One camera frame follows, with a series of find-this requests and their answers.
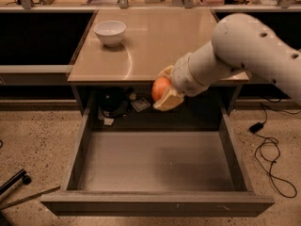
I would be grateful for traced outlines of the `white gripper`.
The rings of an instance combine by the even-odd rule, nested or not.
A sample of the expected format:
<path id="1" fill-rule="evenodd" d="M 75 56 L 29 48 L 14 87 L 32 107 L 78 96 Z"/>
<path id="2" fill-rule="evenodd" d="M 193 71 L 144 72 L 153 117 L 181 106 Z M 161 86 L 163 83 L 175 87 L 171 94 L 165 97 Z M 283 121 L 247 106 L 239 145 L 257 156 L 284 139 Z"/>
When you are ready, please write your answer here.
<path id="1" fill-rule="evenodd" d="M 208 86 L 201 85 L 190 72 L 190 56 L 191 53 L 182 56 L 174 66 L 169 65 L 158 73 L 158 78 L 170 79 L 174 89 L 166 88 L 162 97 L 153 105 L 156 110 L 169 111 L 183 102 L 184 95 L 195 97 L 208 89 Z"/>

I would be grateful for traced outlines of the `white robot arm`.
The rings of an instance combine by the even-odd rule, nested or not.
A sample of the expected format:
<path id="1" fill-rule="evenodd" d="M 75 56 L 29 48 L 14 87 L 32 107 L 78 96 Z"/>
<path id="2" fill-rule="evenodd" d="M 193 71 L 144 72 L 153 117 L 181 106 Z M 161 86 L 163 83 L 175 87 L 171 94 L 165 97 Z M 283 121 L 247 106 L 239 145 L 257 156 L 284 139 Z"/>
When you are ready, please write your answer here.
<path id="1" fill-rule="evenodd" d="M 171 110 L 186 96 L 242 71 L 264 78 L 301 105 L 301 53 L 258 19 L 235 13 L 218 22 L 209 42 L 158 74 L 169 84 L 153 98 L 153 107 Z"/>

